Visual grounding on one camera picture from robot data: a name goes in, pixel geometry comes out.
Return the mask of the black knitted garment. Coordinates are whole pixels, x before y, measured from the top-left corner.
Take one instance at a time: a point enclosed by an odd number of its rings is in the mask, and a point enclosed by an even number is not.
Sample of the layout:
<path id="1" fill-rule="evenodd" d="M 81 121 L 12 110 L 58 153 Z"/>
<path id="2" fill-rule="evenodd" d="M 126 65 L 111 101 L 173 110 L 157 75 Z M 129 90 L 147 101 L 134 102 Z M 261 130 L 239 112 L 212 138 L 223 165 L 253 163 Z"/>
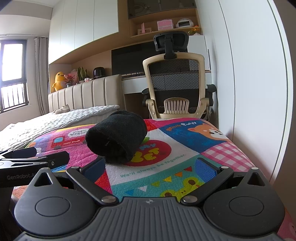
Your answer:
<path id="1" fill-rule="evenodd" d="M 109 164 L 131 161 L 147 135 L 144 119 L 126 110 L 112 113 L 88 130 L 85 140 L 88 148 Z"/>

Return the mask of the white quilted bed mattress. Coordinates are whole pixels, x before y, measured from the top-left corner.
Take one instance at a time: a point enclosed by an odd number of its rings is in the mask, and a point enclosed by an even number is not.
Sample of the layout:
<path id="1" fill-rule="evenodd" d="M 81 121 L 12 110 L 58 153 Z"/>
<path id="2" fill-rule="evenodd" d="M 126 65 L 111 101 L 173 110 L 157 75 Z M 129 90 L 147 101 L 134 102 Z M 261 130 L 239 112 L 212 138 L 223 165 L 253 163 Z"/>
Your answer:
<path id="1" fill-rule="evenodd" d="M 24 148 L 35 138 L 61 128 L 96 124 L 119 110 L 118 105 L 74 109 L 67 113 L 48 113 L 24 122 L 12 123 L 1 131 L 1 151 Z"/>

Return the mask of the colourful cartoon quilted mat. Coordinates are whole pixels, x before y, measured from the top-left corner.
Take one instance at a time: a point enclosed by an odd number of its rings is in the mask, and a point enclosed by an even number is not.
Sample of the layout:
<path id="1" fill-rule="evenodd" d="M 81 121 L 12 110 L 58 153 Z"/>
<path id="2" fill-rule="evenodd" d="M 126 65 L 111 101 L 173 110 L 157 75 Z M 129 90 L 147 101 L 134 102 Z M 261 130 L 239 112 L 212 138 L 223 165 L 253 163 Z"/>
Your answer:
<path id="1" fill-rule="evenodd" d="M 68 164 L 42 168 L 14 213 L 18 240 L 295 240 L 295 225 L 260 169 L 222 132 L 197 118 L 146 120 L 131 161 L 107 164 L 95 184 L 119 203 L 100 205 L 67 176 L 97 156 L 85 135 L 94 125 L 63 128 L 30 143 L 38 154 L 67 151 Z M 180 200 L 204 181 L 196 160 L 229 166 L 233 178 L 203 205 Z"/>

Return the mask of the small white item on bed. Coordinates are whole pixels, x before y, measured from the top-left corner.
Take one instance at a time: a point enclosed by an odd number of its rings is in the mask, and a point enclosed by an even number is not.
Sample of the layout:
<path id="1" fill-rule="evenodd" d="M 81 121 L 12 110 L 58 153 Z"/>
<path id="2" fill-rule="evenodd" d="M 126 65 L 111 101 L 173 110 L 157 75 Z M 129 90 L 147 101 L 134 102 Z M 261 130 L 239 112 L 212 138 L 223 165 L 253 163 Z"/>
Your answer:
<path id="1" fill-rule="evenodd" d="M 57 109 L 57 110 L 54 110 L 54 113 L 55 113 L 55 114 L 67 113 L 67 112 L 69 112 L 70 110 L 71 110 L 71 109 L 70 109 L 69 105 L 66 104 L 66 105 L 63 106 L 63 107 L 61 107 L 61 108 L 59 108 L 59 109 Z"/>

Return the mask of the yellow duck plush toy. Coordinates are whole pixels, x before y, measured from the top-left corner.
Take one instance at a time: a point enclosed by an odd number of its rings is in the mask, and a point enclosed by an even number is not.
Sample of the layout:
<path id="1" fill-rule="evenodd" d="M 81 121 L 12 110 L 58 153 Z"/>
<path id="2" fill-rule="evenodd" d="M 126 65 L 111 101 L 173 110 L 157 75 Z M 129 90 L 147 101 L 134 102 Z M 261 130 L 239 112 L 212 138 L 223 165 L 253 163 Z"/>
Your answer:
<path id="1" fill-rule="evenodd" d="M 55 82 L 53 83 L 52 87 L 55 91 L 59 91 L 61 89 L 66 88 L 67 78 L 63 72 L 58 72 L 55 76 Z"/>

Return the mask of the pink flower bouquet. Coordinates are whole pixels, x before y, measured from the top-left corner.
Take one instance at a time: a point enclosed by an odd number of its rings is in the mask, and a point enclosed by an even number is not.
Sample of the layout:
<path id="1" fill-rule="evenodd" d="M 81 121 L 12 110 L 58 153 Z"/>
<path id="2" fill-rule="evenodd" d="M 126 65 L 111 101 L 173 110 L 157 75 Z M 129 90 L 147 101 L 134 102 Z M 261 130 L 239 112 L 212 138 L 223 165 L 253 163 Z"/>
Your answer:
<path id="1" fill-rule="evenodd" d="M 66 87 L 76 85 L 79 82 L 77 70 L 73 69 L 69 74 L 65 74 L 66 78 Z"/>

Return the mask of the beige padded headboard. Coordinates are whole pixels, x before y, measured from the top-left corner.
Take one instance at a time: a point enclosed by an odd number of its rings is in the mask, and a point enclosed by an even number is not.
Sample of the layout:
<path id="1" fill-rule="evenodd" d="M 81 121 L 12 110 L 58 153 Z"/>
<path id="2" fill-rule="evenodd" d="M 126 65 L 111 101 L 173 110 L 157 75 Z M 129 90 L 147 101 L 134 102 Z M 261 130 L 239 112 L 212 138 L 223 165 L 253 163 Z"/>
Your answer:
<path id="1" fill-rule="evenodd" d="M 90 80 L 50 93 L 48 103 L 50 112 L 66 104 L 71 110 L 107 105 L 126 109 L 121 75 Z"/>

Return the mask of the beige mesh office chair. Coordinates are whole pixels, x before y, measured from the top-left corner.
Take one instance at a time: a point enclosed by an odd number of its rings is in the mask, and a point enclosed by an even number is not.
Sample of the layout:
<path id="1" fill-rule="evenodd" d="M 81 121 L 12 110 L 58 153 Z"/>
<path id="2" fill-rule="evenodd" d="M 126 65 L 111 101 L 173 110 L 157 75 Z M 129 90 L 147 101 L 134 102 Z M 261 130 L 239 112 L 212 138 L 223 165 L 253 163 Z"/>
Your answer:
<path id="1" fill-rule="evenodd" d="M 157 55 L 143 61 L 148 88 L 143 105 L 153 119 L 202 118 L 210 120 L 213 93 L 206 84 L 205 59 L 187 51 L 189 35 L 170 31 L 154 36 Z"/>

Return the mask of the grey curtain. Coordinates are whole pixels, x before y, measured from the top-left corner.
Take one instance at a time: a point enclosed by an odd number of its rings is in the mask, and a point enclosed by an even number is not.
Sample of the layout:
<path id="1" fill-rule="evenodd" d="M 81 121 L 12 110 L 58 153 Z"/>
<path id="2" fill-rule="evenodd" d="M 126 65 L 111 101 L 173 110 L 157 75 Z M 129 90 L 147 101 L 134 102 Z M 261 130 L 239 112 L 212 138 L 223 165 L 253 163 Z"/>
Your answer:
<path id="1" fill-rule="evenodd" d="M 48 94 L 49 86 L 49 65 L 48 46 L 49 39 L 46 37 L 36 37 L 35 42 L 35 65 L 36 65 L 36 87 L 38 106 L 41 115 L 49 113 Z"/>

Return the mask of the white keyboard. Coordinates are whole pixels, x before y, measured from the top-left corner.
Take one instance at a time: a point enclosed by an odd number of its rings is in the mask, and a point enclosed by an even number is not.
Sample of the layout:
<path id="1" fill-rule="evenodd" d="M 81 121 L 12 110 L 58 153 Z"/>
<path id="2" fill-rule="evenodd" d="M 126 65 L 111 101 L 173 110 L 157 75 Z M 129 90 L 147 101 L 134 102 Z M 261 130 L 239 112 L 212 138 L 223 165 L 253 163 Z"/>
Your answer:
<path id="1" fill-rule="evenodd" d="M 134 72 L 134 73 L 127 73 L 127 74 L 122 74 L 121 77 L 123 79 L 128 79 L 128 78 L 140 78 L 145 76 L 144 72 Z"/>

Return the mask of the black computer monitor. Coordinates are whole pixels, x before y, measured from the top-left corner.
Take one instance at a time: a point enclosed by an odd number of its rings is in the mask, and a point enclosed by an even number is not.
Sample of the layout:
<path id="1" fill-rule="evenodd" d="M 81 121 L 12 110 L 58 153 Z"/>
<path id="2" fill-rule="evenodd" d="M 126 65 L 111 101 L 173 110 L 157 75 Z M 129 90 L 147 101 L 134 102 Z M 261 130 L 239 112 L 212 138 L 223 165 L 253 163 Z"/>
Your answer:
<path id="1" fill-rule="evenodd" d="M 142 62 L 152 56 L 164 54 L 165 50 L 156 51 L 154 42 L 131 45 L 111 51 L 112 74 L 128 75 L 144 72 Z M 160 61 L 149 66 L 152 75 L 181 73 L 190 71 L 189 60 L 175 59 Z"/>

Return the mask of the orange toy on shelf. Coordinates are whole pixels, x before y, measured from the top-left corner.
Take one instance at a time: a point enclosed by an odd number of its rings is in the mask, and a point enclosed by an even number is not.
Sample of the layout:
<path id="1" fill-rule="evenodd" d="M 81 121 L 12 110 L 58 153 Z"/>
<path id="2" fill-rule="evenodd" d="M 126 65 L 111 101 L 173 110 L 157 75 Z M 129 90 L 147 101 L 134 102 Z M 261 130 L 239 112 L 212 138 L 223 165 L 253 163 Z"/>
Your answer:
<path id="1" fill-rule="evenodd" d="M 189 36 L 201 35 L 201 34 L 202 34 L 202 30 L 201 30 L 201 27 L 199 26 L 194 26 L 188 31 Z"/>

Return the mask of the white alarm clock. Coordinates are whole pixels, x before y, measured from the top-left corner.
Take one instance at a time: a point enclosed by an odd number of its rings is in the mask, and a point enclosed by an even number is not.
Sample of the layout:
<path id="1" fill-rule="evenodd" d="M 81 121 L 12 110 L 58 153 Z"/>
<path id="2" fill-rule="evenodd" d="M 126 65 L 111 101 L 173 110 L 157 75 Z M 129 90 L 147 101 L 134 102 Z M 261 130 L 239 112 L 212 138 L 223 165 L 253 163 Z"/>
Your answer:
<path id="1" fill-rule="evenodd" d="M 194 27 L 194 23 L 192 20 L 188 18 L 183 18 L 177 21 L 176 28 L 191 28 Z"/>

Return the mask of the pink box on shelf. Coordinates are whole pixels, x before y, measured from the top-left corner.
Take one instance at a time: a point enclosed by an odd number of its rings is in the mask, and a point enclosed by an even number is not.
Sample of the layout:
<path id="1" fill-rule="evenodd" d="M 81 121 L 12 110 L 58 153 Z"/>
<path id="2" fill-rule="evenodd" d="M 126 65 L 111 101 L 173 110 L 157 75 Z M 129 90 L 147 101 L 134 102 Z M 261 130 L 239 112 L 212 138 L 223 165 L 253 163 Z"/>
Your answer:
<path id="1" fill-rule="evenodd" d="M 165 19 L 157 21 L 158 31 L 170 30 L 174 28 L 173 21 L 171 19 Z"/>

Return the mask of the pink figurine on shelf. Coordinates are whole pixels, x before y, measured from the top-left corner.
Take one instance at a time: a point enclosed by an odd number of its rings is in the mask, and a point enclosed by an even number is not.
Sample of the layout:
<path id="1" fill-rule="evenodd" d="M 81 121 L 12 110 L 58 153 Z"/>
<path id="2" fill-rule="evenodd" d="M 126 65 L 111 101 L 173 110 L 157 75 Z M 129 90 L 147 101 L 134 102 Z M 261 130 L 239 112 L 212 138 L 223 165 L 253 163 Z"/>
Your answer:
<path id="1" fill-rule="evenodd" d="M 140 29 L 137 30 L 138 35 L 146 34 L 146 33 L 151 33 L 152 28 L 151 27 L 146 27 L 144 23 L 140 25 Z"/>

